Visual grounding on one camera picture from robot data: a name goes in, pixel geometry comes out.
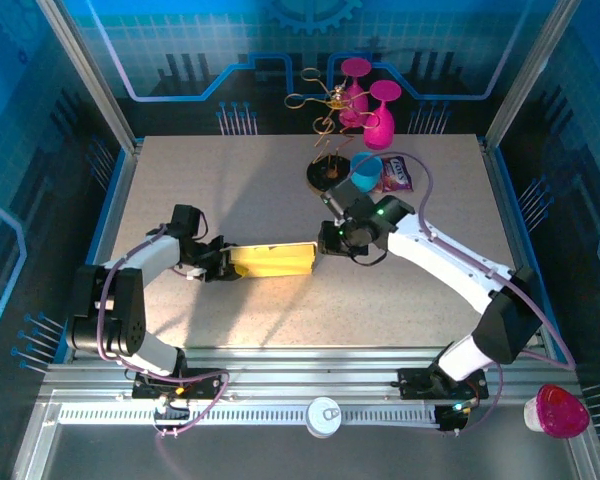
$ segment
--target gear graphic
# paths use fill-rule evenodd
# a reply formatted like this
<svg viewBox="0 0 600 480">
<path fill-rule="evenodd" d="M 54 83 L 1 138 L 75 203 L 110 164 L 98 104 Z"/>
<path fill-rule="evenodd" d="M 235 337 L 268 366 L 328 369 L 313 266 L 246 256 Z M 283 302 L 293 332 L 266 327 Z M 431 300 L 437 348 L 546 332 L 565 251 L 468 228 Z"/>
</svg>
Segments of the gear graphic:
<svg viewBox="0 0 600 480">
<path fill-rule="evenodd" d="M 316 31 L 327 33 L 328 27 L 338 28 L 342 20 L 351 19 L 354 8 L 361 6 L 361 0 L 268 0 L 265 8 L 280 28 L 312 35 Z"/>
<path fill-rule="evenodd" d="M 22 49 L 40 30 L 41 14 L 35 0 L 0 0 L 0 27 Z"/>
</svg>

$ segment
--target pink wine glass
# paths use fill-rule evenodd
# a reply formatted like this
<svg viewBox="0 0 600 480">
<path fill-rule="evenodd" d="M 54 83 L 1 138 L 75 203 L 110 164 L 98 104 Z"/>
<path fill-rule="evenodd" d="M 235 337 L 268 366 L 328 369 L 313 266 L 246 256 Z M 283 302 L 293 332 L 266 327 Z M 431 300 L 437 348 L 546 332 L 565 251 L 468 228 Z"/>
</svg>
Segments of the pink wine glass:
<svg viewBox="0 0 600 480">
<path fill-rule="evenodd" d="M 387 102 L 400 98 L 402 89 L 392 80 L 378 80 L 371 85 L 371 96 L 380 100 L 380 106 L 366 119 L 364 144 L 371 150 L 384 150 L 393 142 L 396 124 L 387 108 Z"/>
<path fill-rule="evenodd" d="M 353 100 L 349 107 L 340 110 L 338 115 L 340 123 L 345 127 L 355 128 L 364 125 L 366 119 L 362 114 L 369 111 L 369 100 L 366 95 L 361 95 L 364 90 L 358 85 L 358 78 L 364 77 L 370 71 L 371 63 L 364 58 L 347 58 L 342 62 L 342 73 L 353 78 L 352 85 L 345 92 L 345 99 L 353 98 Z"/>
</svg>

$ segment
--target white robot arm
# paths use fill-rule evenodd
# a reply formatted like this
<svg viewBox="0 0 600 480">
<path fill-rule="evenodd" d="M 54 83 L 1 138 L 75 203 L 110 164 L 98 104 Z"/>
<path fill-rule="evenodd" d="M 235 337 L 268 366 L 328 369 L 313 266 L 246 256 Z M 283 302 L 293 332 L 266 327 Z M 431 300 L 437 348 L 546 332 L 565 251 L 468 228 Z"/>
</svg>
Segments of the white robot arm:
<svg viewBox="0 0 600 480">
<path fill-rule="evenodd" d="M 413 207 L 391 195 L 376 204 L 350 179 L 325 192 L 322 199 L 336 221 L 322 224 L 318 241 L 321 253 L 347 256 L 360 263 L 356 257 L 366 255 L 368 245 L 373 243 L 385 255 L 392 253 L 419 265 L 458 292 L 481 314 L 476 329 L 447 347 L 431 365 L 428 375 L 436 384 L 437 396 L 444 397 L 458 382 L 491 363 L 512 363 L 540 326 L 540 320 L 521 299 L 494 279 L 504 278 L 528 293 L 535 278 L 530 269 L 513 272 L 428 223 L 425 226 L 429 231 L 425 233 L 422 219 Z M 451 246 L 460 255 L 451 254 L 442 244 Z"/>
<path fill-rule="evenodd" d="M 146 331 L 144 288 L 176 265 L 194 267 L 205 282 L 240 278 L 229 262 L 222 236 L 201 243 L 195 235 L 204 214 L 188 205 L 176 205 L 171 221 L 147 234 L 131 255 L 78 269 L 73 289 L 67 342 L 76 350 L 98 353 L 107 359 L 158 376 L 178 377 L 187 369 L 183 352 Z M 106 298 L 104 308 L 101 299 Z M 101 347 L 98 347 L 98 322 Z"/>
</svg>

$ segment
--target blue cup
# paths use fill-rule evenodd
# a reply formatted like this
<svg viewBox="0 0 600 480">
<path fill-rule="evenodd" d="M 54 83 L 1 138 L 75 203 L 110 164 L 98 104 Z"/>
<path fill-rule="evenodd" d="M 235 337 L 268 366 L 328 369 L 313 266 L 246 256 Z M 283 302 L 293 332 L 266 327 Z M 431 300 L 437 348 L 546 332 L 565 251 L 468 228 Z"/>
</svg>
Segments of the blue cup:
<svg viewBox="0 0 600 480">
<path fill-rule="evenodd" d="M 353 171 L 357 165 L 369 155 L 372 155 L 372 153 L 356 153 L 351 159 L 351 171 Z M 373 190 L 373 187 L 377 185 L 378 180 L 380 180 L 380 175 L 382 175 L 382 160 L 380 157 L 371 157 L 362 165 L 360 165 L 360 168 L 353 172 L 353 175 L 351 175 L 351 181 L 356 187 L 358 187 L 358 190 L 363 193 L 367 193 Z"/>
</svg>

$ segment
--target cable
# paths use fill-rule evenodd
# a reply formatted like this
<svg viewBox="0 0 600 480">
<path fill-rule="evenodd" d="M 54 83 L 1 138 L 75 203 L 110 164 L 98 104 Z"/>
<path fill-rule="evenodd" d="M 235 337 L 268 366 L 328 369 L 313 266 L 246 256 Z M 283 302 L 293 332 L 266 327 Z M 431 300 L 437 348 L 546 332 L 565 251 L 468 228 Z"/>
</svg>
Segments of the cable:
<svg viewBox="0 0 600 480">
<path fill-rule="evenodd" d="M 151 238 L 145 240 L 140 245 L 132 248 L 127 252 L 126 255 L 121 257 L 109 270 L 109 274 L 104 281 L 104 285 L 102 286 L 102 294 L 100 295 L 100 308 L 98 309 L 98 321 L 96 323 L 96 347 L 98 349 L 98 355 L 105 361 L 115 360 L 117 355 L 114 357 L 110 357 L 107 355 L 104 349 L 104 316 L 107 307 L 107 298 L 109 297 L 109 288 L 111 288 L 111 282 L 113 281 L 113 277 L 116 272 L 120 269 L 122 265 L 124 265 L 131 257 L 133 257 L 136 253 L 141 251 L 142 249 L 148 247 L 153 244 L 156 240 L 159 240 L 167 231 L 167 226 L 165 224 L 160 225 L 160 231 L 156 233 Z"/>
<path fill-rule="evenodd" d="M 185 277 L 185 278 L 187 278 L 187 274 L 186 274 L 186 273 L 179 272 L 178 270 L 176 270 L 176 267 L 171 267 L 171 271 L 172 271 L 173 273 L 175 273 L 176 275 L 180 275 L 181 277 Z"/>
<path fill-rule="evenodd" d="M 200 216 L 202 216 L 202 221 L 204 222 L 204 233 L 199 237 L 195 237 L 194 240 L 202 240 L 204 237 L 207 236 L 207 233 L 209 233 L 209 224 L 207 223 L 207 216 L 204 214 L 203 211 L 200 211 Z"/>
<path fill-rule="evenodd" d="M 371 158 L 376 157 L 378 155 L 383 155 L 383 156 L 385 156 L 385 155 L 404 155 L 404 156 L 414 160 L 416 163 L 418 163 L 424 169 L 424 171 L 427 175 L 428 184 L 427 184 L 427 190 L 426 190 L 424 196 L 422 197 L 422 202 L 420 202 L 420 206 L 418 207 L 418 222 L 420 224 L 420 229 L 423 231 L 423 233 L 427 236 L 427 238 L 432 243 L 434 243 L 435 245 L 438 245 L 443 250 L 446 250 L 447 253 L 450 253 L 451 255 L 458 258 L 459 260 L 462 260 L 462 261 L 468 263 L 469 265 L 473 266 L 474 268 L 477 268 L 478 270 L 485 273 L 486 275 L 491 276 L 496 282 L 498 282 L 499 284 L 501 284 L 505 287 L 508 287 L 513 293 L 515 293 L 531 309 L 531 311 L 540 319 L 542 324 L 546 327 L 547 331 L 549 332 L 549 334 L 551 335 L 553 340 L 558 344 L 558 347 L 562 351 L 562 354 L 564 355 L 565 359 L 567 360 L 567 363 L 564 364 L 557 360 L 553 360 L 552 358 L 538 355 L 537 353 L 534 353 L 534 352 L 529 352 L 528 350 L 523 350 L 521 352 L 521 355 L 525 356 L 525 357 L 529 357 L 529 358 L 534 358 L 536 360 L 542 360 L 554 367 L 563 368 L 565 370 L 571 370 L 571 371 L 575 370 L 576 362 L 573 359 L 573 356 L 571 355 L 569 348 L 564 343 L 564 341 L 560 337 L 560 334 L 557 332 L 555 327 L 551 324 L 551 322 L 549 321 L 547 316 L 544 314 L 544 312 L 540 309 L 540 307 L 538 307 L 538 305 L 536 305 L 536 303 L 526 293 L 524 293 L 517 285 L 515 285 L 510 280 L 507 280 L 506 278 L 504 278 L 502 275 L 500 275 L 498 273 L 491 272 L 489 267 L 487 267 L 486 265 L 483 265 L 481 262 L 478 262 L 477 260 L 475 260 L 471 256 L 467 255 L 463 251 L 457 249 L 453 245 L 450 245 L 447 242 L 445 242 L 444 240 L 440 239 L 427 226 L 427 222 L 425 221 L 424 209 L 425 209 L 425 206 L 427 205 L 427 202 L 429 201 L 431 192 L 433 191 L 433 174 L 431 173 L 431 170 L 429 169 L 429 167 L 427 167 L 427 165 L 422 160 L 420 160 L 419 158 L 415 157 L 414 155 L 411 155 L 410 153 L 406 153 L 406 152 L 391 151 L 391 152 L 383 152 L 381 154 L 372 153 L 368 157 L 362 159 L 353 169 L 351 169 L 351 171 L 349 172 L 349 176 L 351 176 L 358 168 L 360 168 L 363 163 L 365 163 L 366 161 L 368 161 Z"/>
<path fill-rule="evenodd" d="M 382 255 L 380 255 L 378 258 L 376 258 L 373 262 L 369 262 L 369 263 L 359 262 L 358 260 L 356 260 L 357 255 L 349 255 L 349 258 L 353 261 L 353 263 L 360 265 L 362 267 L 374 267 L 377 264 L 379 264 L 382 260 L 387 258 L 388 253 L 389 252 L 387 250 L 384 250 Z"/>
<path fill-rule="evenodd" d="M 478 392 L 478 389 L 473 383 L 467 381 L 467 385 L 469 385 L 471 387 L 471 390 L 473 390 L 473 393 L 476 394 L 476 400 L 478 401 L 478 405 L 476 405 L 474 408 L 478 408 L 480 406 L 480 392 Z"/>
<path fill-rule="evenodd" d="M 496 409 L 496 406 L 498 405 L 498 402 L 500 401 L 500 397 L 502 397 L 502 387 L 504 385 L 504 374 L 502 372 L 502 366 L 500 366 L 499 363 L 494 363 L 494 365 L 498 369 L 498 391 L 496 392 L 495 396 L 493 397 L 493 403 L 489 407 L 489 410 L 487 410 L 484 413 L 484 415 L 482 417 L 480 417 L 480 419 L 476 423 L 464 428 L 461 431 L 461 435 L 465 435 L 467 432 L 470 432 L 471 430 L 476 428 L 478 425 L 482 424 L 482 422 L 486 421 L 487 418 L 489 418 L 491 416 L 491 414 L 493 413 L 493 411 Z"/>
<path fill-rule="evenodd" d="M 162 431 L 159 430 L 158 433 L 155 435 L 154 442 L 156 451 L 158 452 L 160 457 L 162 457 L 163 464 L 165 464 L 169 468 L 169 470 L 171 470 L 171 474 L 174 477 L 179 478 L 180 480 L 191 480 L 191 472 L 184 472 L 181 466 L 178 464 L 178 462 L 171 458 L 171 456 L 165 448 L 166 442 L 163 441 L 164 439 L 162 437 Z"/>
<path fill-rule="evenodd" d="M 206 217 L 204 217 L 204 213 L 203 215 L 203 220 L 205 223 L 205 233 L 202 235 L 203 238 L 207 232 L 208 232 L 208 225 L 207 225 L 207 220 Z M 106 313 L 106 303 L 107 303 L 107 298 L 109 296 L 109 289 L 111 287 L 111 283 L 113 281 L 113 277 L 115 276 L 116 272 L 120 269 L 120 267 L 122 265 L 124 265 L 131 257 L 133 257 L 135 254 L 137 254 L 138 252 L 140 252 L 141 250 L 143 250 L 144 248 L 148 247 L 149 245 L 155 243 L 157 240 L 159 240 L 167 231 L 167 226 L 164 224 L 160 225 L 160 230 L 158 231 L 158 233 L 156 233 L 154 236 L 152 236 L 151 238 L 145 240 L 144 242 L 142 242 L 140 245 L 132 248 L 126 255 L 124 255 L 123 257 L 121 257 L 111 268 L 111 270 L 109 270 L 109 273 L 107 274 L 107 277 L 104 281 L 104 284 L 102 286 L 102 294 L 100 295 L 100 307 L 98 308 L 98 321 L 96 323 L 96 346 L 97 346 L 97 350 L 98 350 L 98 355 L 100 355 L 100 358 L 102 358 L 105 361 L 114 361 L 117 360 L 119 361 L 127 370 L 136 372 L 136 373 L 140 373 L 146 376 L 149 376 L 155 380 L 160 380 L 166 383 L 175 383 L 175 384 L 189 384 L 189 383 L 197 383 L 200 382 L 202 380 L 206 380 L 208 378 L 214 378 L 217 376 L 224 376 L 226 377 L 226 380 L 224 381 L 224 383 L 222 384 L 222 387 L 220 388 L 220 391 L 218 392 L 218 394 L 215 396 L 215 398 L 211 401 L 211 403 L 207 406 L 207 408 L 205 408 L 202 413 L 200 415 L 198 415 L 198 417 L 196 417 L 193 421 L 189 422 L 187 425 L 183 426 L 183 427 L 179 427 L 177 429 L 173 430 L 173 433 L 170 433 L 174 436 L 177 436 L 179 433 L 183 433 L 187 430 L 189 430 L 190 428 L 192 428 L 195 424 L 197 424 L 200 420 L 202 420 L 205 415 L 216 405 L 216 403 L 218 403 L 218 400 L 220 400 L 220 398 L 222 397 L 222 395 L 224 394 L 225 390 L 227 389 L 227 387 L 229 386 L 229 372 L 227 370 L 217 370 L 215 372 L 209 372 L 209 373 L 204 373 L 201 375 L 196 375 L 193 377 L 180 377 L 180 378 L 173 378 L 173 377 L 165 377 L 163 375 L 157 375 L 155 373 L 152 372 L 145 372 L 139 368 L 137 368 L 135 365 L 130 364 L 129 362 L 127 362 L 126 360 L 124 360 L 122 357 L 120 357 L 119 355 L 114 355 L 113 357 L 110 357 L 107 355 L 106 351 L 105 351 L 105 347 L 104 347 L 104 318 L 105 318 L 105 313 Z"/>
</svg>

